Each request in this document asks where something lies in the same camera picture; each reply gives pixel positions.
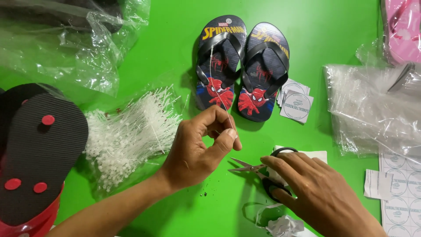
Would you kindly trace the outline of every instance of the pink packaging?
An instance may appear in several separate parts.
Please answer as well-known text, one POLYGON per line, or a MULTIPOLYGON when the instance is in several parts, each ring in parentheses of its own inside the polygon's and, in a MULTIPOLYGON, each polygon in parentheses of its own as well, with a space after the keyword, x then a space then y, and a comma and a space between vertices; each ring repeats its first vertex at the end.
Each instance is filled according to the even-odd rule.
POLYGON ((421 0, 384 0, 385 55, 394 65, 421 62, 421 0))

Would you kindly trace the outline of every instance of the red spider emblem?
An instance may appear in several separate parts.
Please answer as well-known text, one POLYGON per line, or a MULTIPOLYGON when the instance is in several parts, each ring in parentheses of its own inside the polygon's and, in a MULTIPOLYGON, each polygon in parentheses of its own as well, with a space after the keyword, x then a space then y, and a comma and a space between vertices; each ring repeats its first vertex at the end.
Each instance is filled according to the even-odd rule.
POLYGON ((212 58, 210 59, 210 63, 215 69, 215 71, 216 71, 216 66, 221 66, 220 72, 222 72, 224 67, 228 66, 228 58, 226 58, 225 60, 219 60, 215 56, 212 56, 212 58))
POLYGON ((265 77, 264 82, 270 80, 270 78, 272 77, 272 73, 273 73, 272 69, 269 69, 269 71, 263 71, 263 69, 260 67, 260 65, 257 65, 256 71, 257 71, 257 75, 259 75, 259 81, 260 81, 261 76, 265 77))

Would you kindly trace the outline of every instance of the black scissor handle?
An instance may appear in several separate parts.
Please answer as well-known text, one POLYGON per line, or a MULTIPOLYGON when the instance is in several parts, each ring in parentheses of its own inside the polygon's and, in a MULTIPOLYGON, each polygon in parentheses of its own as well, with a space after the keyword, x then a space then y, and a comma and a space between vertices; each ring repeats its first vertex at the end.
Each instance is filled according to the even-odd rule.
POLYGON ((274 200, 275 202, 279 202, 279 203, 281 203, 278 199, 276 199, 271 193, 270 193, 270 190, 269 190, 269 188, 270 188, 270 186, 275 186, 275 187, 277 187, 277 188, 280 188, 280 189, 282 189, 282 190, 284 190, 285 192, 287 192, 289 195, 291 195, 292 196, 292 193, 288 190, 288 189, 286 189, 285 188, 285 186, 283 186, 282 184, 280 184, 280 183, 275 183, 275 182, 273 182, 272 180, 270 180, 269 178, 264 178, 263 180, 262 180, 262 183, 263 183, 263 188, 264 188, 264 190, 266 191, 266 193, 267 193, 267 195, 272 199, 272 200, 274 200))
MULTIPOLYGON (((298 150, 296 150, 295 148, 292 148, 292 147, 282 147, 282 148, 279 148, 279 149, 277 149, 277 150, 275 150, 275 151, 273 151, 272 152, 272 154, 270 154, 271 156, 275 156, 275 157, 277 157, 277 155, 281 152, 281 151, 285 151, 285 150, 291 150, 291 151, 293 151, 293 152, 298 152, 298 150)), ((289 195, 291 195, 292 196, 292 193, 288 190, 288 189, 286 189, 285 188, 285 186, 283 185, 283 184, 281 184, 281 183, 275 183, 275 182, 273 182, 272 180, 270 180, 269 178, 264 178, 263 180, 262 180, 262 183, 263 183, 263 188, 264 188, 264 190, 266 191, 266 193, 267 193, 267 195, 272 199, 272 200, 274 200, 275 202, 279 202, 279 203, 281 203, 278 199, 276 199, 275 197, 273 197, 273 195, 270 193, 270 186, 275 186, 275 187, 277 187, 277 188, 280 188, 280 189, 282 189, 282 190, 284 190, 285 192, 287 192, 289 195)))
POLYGON ((279 148, 279 149, 273 151, 272 154, 270 154, 270 155, 276 157, 281 151, 285 151, 285 150, 291 150, 293 152, 298 152, 297 149, 292 148, 292 147, 282 147, 282 148, 279 148))

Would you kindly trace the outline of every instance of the black footbed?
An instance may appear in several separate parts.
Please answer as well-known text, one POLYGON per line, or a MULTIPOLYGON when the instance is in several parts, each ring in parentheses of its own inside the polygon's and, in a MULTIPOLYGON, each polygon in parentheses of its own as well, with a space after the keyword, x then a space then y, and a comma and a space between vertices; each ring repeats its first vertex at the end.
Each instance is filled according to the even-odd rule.
MULTIPOLYGON (((285 36, 278 28, 267 22, 259 23, 251 30, 247 41, 247 51, 267 41, 279 45, 289 59, 289 46, 285 36)), ((244 117, 256 122, 264 122, 272 115, 277 92, 267 99, 263 97, 263 94, 276 79, 285 74, 286 69, 276 54, 267 48, 253 57, 245 70, 253 92, 249 93, 244 86, 242 87, 238 98, 238 109, 244 117)))
POLYGON ((20 106, 8 131, 0 174, 0 221, 17 226, 39 215, 58 197, 85 148, 88 124, 74 103, 43 93, 20 106), (55 122, 42 124, 45 115, 54 116, 55 122), (5 183, 12 178, 20 179, 21 185, 7 190, 5 183), (37 194, 33 188, 39 182, 48 188, 37 194))
MULTIPOLYGON (((199 48, 211 37, 214 37, 221 32, 233 33, 244 49, 247 38, 246 27, 242 19, 233 15, 220 16, 210 21, 200 34, 199 48)), ((232 77, 233 74, 235 74, 240 57, 228 40, 216 45, 213 48, 212 59, 210 56, 211 52, 208 53, 208 56, 206 56, 207 60, 200 65, 200 68, 208 79, 210 75, 212 75, 215 88, 212 89, 212 82, 205 85, 198 80, 196 104, 201 110, 205 110, 212 105, 219 105, 221 108, 228 110, 232 106, 232 101, 234 99, 234 84, 225 89, 221 89, 221 83, 224 82, 227 77, 232 77)))

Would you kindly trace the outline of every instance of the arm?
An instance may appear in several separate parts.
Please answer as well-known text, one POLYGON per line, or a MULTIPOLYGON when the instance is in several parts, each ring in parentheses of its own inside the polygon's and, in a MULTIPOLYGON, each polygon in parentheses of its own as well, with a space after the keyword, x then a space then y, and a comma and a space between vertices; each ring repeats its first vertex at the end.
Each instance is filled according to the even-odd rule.
POLYGON ((234 119, 212 106, 180 123, 167 159, 152 177, 81 210, 46 237, 114 237, 154 203, 204 181, 233 148, 241 150, 234 119), (207 135, 215 139, 209 148, 202 141, 207 135))
POLYGON ((285 179, 297 199, 282 189, 272 194, 325 237, 387 237, 341 174, 304 153, 265 156, 264 164, 285 179))

